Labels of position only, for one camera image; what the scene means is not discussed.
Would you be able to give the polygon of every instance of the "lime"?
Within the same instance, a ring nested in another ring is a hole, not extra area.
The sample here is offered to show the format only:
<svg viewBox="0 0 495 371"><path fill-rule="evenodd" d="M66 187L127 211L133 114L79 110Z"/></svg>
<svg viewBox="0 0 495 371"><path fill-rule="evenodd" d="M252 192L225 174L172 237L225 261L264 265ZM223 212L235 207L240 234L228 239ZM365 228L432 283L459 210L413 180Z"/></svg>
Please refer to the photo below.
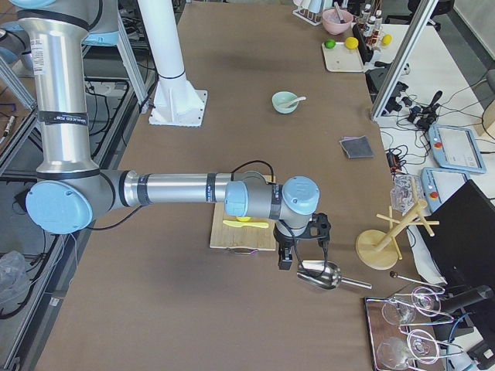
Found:
<svg viewBox="0 0 495 371"><path fill-rule="evenodd" d="M359 41L355 37L348 37L344 43L347 49L356 49L359 45Z"/></svg>
<svg viewBox="0 0 495 371"><path fill-rule="evenodd" d="M328 39L325 41L325 47L327 49L333 49L333 48L335 48L335 45L336 45L336 42L334 39Z"/></svg>
<svg viewBox="0 0 495 371"><path fill-rule="evenodd" d="M384 45L388 45L392 42L392 35L385 35L383 39L381 40L381 43Z"/></svg>

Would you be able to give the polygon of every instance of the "white post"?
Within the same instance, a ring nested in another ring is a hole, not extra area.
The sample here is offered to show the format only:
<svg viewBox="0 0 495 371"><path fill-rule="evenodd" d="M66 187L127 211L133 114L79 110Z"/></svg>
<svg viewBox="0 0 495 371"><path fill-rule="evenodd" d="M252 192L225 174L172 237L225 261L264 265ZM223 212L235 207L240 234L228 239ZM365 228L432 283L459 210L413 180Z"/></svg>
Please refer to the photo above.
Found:
<svg viewBox="0 0 495 371"><path fill-rule="evenodd" d="M187 80L171 0L138 0L159 74L150 124L201 126L205 90Z"/></svg>

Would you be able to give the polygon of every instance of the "computer monitor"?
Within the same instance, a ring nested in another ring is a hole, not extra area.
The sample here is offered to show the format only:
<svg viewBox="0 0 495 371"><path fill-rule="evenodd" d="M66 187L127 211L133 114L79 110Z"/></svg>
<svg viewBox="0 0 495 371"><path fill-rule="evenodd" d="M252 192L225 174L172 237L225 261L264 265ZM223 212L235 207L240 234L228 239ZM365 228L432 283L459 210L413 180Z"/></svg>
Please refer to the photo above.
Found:
<svg viewBox="0 0 495 371"><path fill-rule="evenodd" d="M468 180L428 220L434 237L421 235L448 288L462 291L487 285L495 291L495 206L473 180ZM495 298L469 305L473 324L491 349L495 349Z"/></svg>

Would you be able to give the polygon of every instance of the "light green bowl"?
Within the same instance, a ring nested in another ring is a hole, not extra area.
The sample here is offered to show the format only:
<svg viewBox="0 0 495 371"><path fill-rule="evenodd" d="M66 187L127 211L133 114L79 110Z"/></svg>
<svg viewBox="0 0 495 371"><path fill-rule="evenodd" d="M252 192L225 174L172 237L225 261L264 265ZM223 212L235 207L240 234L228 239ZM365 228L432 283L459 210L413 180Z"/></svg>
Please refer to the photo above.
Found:
<svg viewBox="0 0 495 371"><path fill-rule="evenodd" d="M271 103L273 104L273 108L281 114L291 114L294 110L299 106L299 102L295 102L292 106L284 108L280 107L280 104L290 102L293 99L296 99L297 95L291 93L290 91L279 91L278 93L273 94L271 97Z"/></svg>

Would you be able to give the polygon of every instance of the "white table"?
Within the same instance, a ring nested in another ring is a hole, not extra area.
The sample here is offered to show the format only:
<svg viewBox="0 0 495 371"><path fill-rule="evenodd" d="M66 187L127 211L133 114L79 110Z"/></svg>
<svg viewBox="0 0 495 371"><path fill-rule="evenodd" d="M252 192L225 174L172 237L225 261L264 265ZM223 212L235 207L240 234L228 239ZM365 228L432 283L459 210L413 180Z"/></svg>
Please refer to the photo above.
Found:
<svg viewBox="0 0 495 371"><path fill-rule="evenodd" d="M381 47L382 62L392 62L398 47L407 32L407 29L407 26L383 25L384 34L391 34L393 36L393 42L389 46ZM468 87L469 84L462 75L449 51L443 44L438 33L432 27L425 28L420 40L409 57L408 63L410 65L411 72L407 76L402 76L399 80L409 86L407 89L407 94L410 97L413 97L415 101L423 104L429 104L433 98L433 95L438 90L443 92L439 103L445 104L449 108L460 110L478 101L471 88L462 90ZM459 112L453 112L442 116L442 114L447 112L449 112L449 110L441 108L440 117L437 121L438 124L466 126L480 122L480 119L477 117L482 115L483 108L479 103L476 103L473 106L463 110L464 113L471 114L473 116ZM404 109L398 114L399 118L397 116L378 118L377 123L380 125L382 133L387 133L382 134L384 148L388 149L398 147L399 145L407 145L409 148L409 153L423 156L425 154L425 149L417 148L415 145L415 142L417 141L416 133L413 131L396 130L397 120L404 118L404 115L406 114L408 114L408 110ZM406 120L401 121L401 124L406 124L408 128L414 128L414 125ZM471 128L475 134L475 138L478 138L479 136L477 135L476 130L474 130L473 127ZM481 151L495 151L495 143L491 144L486 141L476 142ZM487 169L486 174L477 175L472 173L471 179L474 180L474 182L480 187L487 197L495 197L495 155L483 155L483 160ZM423 159L408 156L407 161L418 164L423 162ZM431 152L426 157L424 163L420 165L406 165L406 170L410 174L420 175L422 168L426 166L439 167ZM417 243L413 250L425 248L419 233L416 233L415 235L417 238ZM473 334L468 334L457 338L456 343L460 344L464 349L469 349L480 340L480 334L478 331L475 331ZM490 367L489 370L494 371L495 366Z"/></svg>

